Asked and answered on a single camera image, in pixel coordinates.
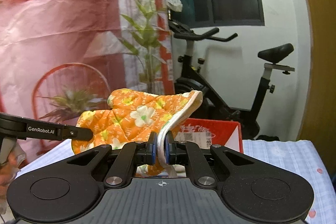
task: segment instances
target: metal screw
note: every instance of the metal screw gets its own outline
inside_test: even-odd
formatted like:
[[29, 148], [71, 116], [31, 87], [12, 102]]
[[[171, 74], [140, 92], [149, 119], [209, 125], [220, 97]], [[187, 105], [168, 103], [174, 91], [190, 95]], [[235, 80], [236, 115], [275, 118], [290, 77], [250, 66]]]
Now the metal screw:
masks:
[[122, 183], [123, 180], [120, 177], [109, 177], [106, 179], [106, 183], [109, 185], [118, 185], [120, 183]]
[[205, 176], [205, 177], [200, 177], [198, 179], [198, 182], [202, 185], [211, 185], [215, 183], [215, 179], [212, 177]]

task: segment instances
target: potted plant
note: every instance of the potted plant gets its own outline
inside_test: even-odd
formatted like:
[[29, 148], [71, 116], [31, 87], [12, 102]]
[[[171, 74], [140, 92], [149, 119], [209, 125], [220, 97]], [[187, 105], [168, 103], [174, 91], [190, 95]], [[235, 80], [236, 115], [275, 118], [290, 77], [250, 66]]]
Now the potted plant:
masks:
[[137, 17], [137, 20], [127, 15], [121, 16], [133, 27], [130, 33], [139, 47], [135, 47], [124, 38], [120, 38], [119, 41], [130, 50], [129, 54], [136, 56], [140, 61], [143, 72], [139, 73], [139, 82], [147, 84], [147, 92], [153, 93], [156, 74], [161, 70], [161, 63], [166, 63], [155, 55], [157, 48], [161, 46], [158, 34], [160, 28], [152, 24], [157, 15], [155, 0], [134, 1], [142, 16]]
[[39, 119], [61, 123], [78, 118], [84, 111], [98, 110], [101, 103], [106, 103], [106, 98], [98, 98], [88, 90], [65, 89], [62, 95], [43, 98], [49, 99], [55, 109]]

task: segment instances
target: white flower print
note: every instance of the white flower print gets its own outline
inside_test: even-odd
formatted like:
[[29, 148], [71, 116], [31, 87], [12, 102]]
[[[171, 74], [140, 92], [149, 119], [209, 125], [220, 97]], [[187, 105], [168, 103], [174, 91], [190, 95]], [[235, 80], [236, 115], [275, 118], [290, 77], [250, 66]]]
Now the white flower print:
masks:
[[135, 125], [137, 127], [143, 127], [145, 125], [152, 125], [153, 120], [151, 119], [155, 113], [155, 109], [153, 107], [138, 106], [136, 111], [132, 111], [130, 116], [135, 119]]
[[127, 142], [121, 143], [117, 138], [113, 138], [110, 145], [112, 146], [112, 149], [122, 149], [126, 143]]
[[150, 95], [150, 96], [158, 97], [158, 95], [156, 95], [156, 94], [147, 93], [147, 92], [144, 92], [143, 95]]
[[81, 147], [79, 148], [80, 149], [80, 152], [84, 152], [86, 150], [89, 150], [89, 149], [92, 149], [94, 147], [93, 143], [89, 143], [88, 145], [81, 145]]
[[110, 107], [110, 108], [113, 108], [113, 99], [115, 98], [115, 96], [113, 96], [113, 95], [110, 95], [109, 97], [108, 97], [108, 99], [107, 99], [107, 104], [108, 104], [108, 106]]
[[185, 92], [185, 93], [182, 94], [182, 96], [187, 98], [187, 97], [190, 96], [190, 92]]

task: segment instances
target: bike handlebar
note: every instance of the bike handlebar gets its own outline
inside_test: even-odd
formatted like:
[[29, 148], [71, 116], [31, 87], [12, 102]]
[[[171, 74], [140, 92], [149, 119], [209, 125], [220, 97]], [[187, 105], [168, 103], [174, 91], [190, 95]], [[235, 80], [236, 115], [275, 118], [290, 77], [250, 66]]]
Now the bike handlebar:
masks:
[[185, 39], [185, 40], [192, 40], [192, 41], [199, 41], [204, 39], [209, 39], [215, 33], [218, 33], [218, 28], [213, 28], [208, 32], [203, 34], [195, 34], [195, 33], [174, 33], [174, 37], [178, 39]]
[[236, 38], [238, 36], [237, 33], [234, 33], [233, 35], [231, 35], [228, 38], [221, 38], [221, 37], [208, 37], [207, 39], [209, 40], [215, 40], [215, 41], [220, 41], [220, 42], [229, 42], [232, 39]]

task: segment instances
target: bike frame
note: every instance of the bike frame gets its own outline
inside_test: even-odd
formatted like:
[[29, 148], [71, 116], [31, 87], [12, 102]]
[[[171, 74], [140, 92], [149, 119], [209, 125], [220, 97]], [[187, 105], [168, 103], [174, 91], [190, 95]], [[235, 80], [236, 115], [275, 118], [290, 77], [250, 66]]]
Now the bike frame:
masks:
[[226, 102], [221, 98], [221, 96], [212, 88], [212, 86], [205, 80], [205, 78], [200, 73], [198, 73], [196, 70], [193, 69], [192, 58], [194, 52], [194, 41], [187, 40], [186, 42], [187, 47], [185, 55], [183, 57], [181, 77], [195, 80], [199, 82], [201, 85], [205, 86], [207, 90], [204, 91], [203, 96], [207, 97], [213, 103], [213, 105], [216, 108], [220, 109], [222, 114], [227, 115], [226, 118], [229, 119], [232, 118], [231, 117], [232, 113], [239, 110], [241, 112], [240, 115], [241, 120], [245, 120], [248, 123], [255, 122], [259, 115], [261, 106], [264, 102], [266, 92], [267, 90], [269, 90], [269, 82], [272, 70], [276, 69], [276, 70], [282, 70], [284, 72], [295, 71], [295, 69], [292, 67], [265, 63], [264, 73], [260, 78], [259, 86], [252, 104], [252, 108], [250, 110], [231, 108], [226, 104]]

